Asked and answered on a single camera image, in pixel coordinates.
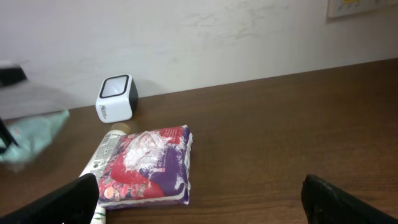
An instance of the white wall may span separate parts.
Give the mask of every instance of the white wall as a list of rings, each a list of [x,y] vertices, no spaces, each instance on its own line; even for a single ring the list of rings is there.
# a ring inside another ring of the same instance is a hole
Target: white wall
[[[326,20],[326,0],[2,0],[0,60],[31,83],[3,118],[93,105],[130,73],[140,96],[398,57],[398,7]]]

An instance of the wooden table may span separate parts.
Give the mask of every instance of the wooden table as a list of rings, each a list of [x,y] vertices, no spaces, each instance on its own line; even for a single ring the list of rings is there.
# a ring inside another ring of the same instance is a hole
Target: wooden table
[[[0,168],[0,215],[77,178],[110,124],[70,110],[18,174]],[[142,130],[194,135],[188,206],[114,210],[107,223],[306,223],[317,174],[398,218],[398,59],[141,98]]]

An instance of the plastic wrapper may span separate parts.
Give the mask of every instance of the plastic wrapper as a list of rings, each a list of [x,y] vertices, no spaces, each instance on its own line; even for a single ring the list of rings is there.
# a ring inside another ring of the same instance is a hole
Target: plastic wrapper
[[[22,170],[50,145],[69,118],[69,111],[23,118],[7,127],[17,144],[0,154],[0,162],[14,171]],[[6,147],[0,139],[0,147]]]
[[[122,137],[99,179],[99,205],[188,204],[192,141],[187,126]]]

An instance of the black object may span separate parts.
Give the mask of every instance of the black object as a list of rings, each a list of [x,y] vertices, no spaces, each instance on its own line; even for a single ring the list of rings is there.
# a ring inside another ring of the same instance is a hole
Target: black object
[[[396,224],[398,220],[315,175],[303,183],[301,199],[309,224]]]
[[[19,65],[7,65],[6,67],[0,67],[0,87],[13,85],[26,80],[26,75],[21,66]],[[8,146],[14,143],[18,146],[18,143],[11,136],[6,126],[0,118],[0,138],[5,143],[6,147],[0,147],[0,154],[5,153]]]
[[[0,223],[89,224],[94,215],[98,195],[94,174],[86,174],[0,218]]]
[[[134,113],[136,112],[136,109],[137,109],[137,104],[138,104],[138,91],[137,91],[136,83],[134,83],[133,78],[131,78],[129,102],[130,102],[130,107],[131,107],[131,113],[132,113],[132,115],[134,115]]]
[[[11,143],[14,143],[16,146],[18,146],[18,143],[15,141],[13,136],[10,134],[4,123],[2,122],[2,119],[0,118],[0,138],[6,145],[6,147],[0,147],[0,154],[5,153],[7,150],[8,146],[10,146]]]
[[[0,68],[0,87],[13,85],[26,79],[25,72],[19,65]]]

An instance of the light blue cloth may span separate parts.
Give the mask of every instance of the light blue cloth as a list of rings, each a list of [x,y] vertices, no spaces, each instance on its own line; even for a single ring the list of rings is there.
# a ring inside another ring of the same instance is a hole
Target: light blue cloth
[[[8,126],[7,129],[18,146],[11,143],[5,153],[0,154],[0,162],[23,164],[33,160],[51,144],[68,118],[69,111],[63,110],[55,114],[24,118]],[[0,147],[6,147],[1,139]]]

